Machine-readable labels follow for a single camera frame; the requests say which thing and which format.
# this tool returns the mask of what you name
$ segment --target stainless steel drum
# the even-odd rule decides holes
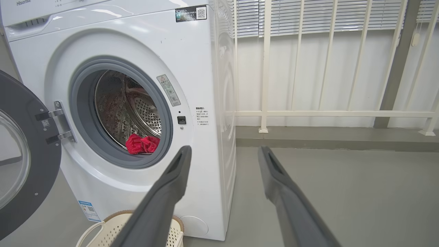
[[[107,134],[125,148],[128,137],[160,138],[162,124],[149,94],[129,76],[107,70],[99,78],[95,93],[96,114]]]

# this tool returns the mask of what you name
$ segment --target washing machine door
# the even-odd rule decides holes
[[[52,188],[61,161],[58,135],[44,104],[0,71],[0,240],[35,212]]]

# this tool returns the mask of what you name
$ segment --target window blind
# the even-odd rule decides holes
[[[419,22],[429,22],[435,0],[422,0]],[[272,0],[271,35],[291,35],[299,31],[300,0]],[[366,0],[339,0],[335,31],[362,30]],[[401,0],[373,0],[368,29],[394,29]],[[302,33],[329,32],[333,0],[305,0]],[[238,37],[263,36],[265,0],[237,0]]]

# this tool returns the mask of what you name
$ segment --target door hinge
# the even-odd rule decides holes
[[[38,114],[35,116],[37,121],[42,121],[42,120],[46,120],[49,118],[58,117],[58,121],[60,124],[60,126],[58,126],[58,130],[62,134],[58,134],[56,136],[52,136],[52,137],[47,138],[46,139],[47,143],[53,143],[53,142],[56,142],[58,140],[62,140],[62,139],[66,139],[66,138],[70,142],[76,142],[76,138],[72,132],[72,129],[70,128],[70,124],[68,123],[67,118],[65,117],[62,102],[55,101],[54,105],[55,105],[54,111],[41,113],[41,114]]]

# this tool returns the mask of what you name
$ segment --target hisense logo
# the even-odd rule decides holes
[[[18,2],[17,2],[17,6],[22,5],[22,4],[30,3],[30,1],[31,1],[31,0],[18,1]]]

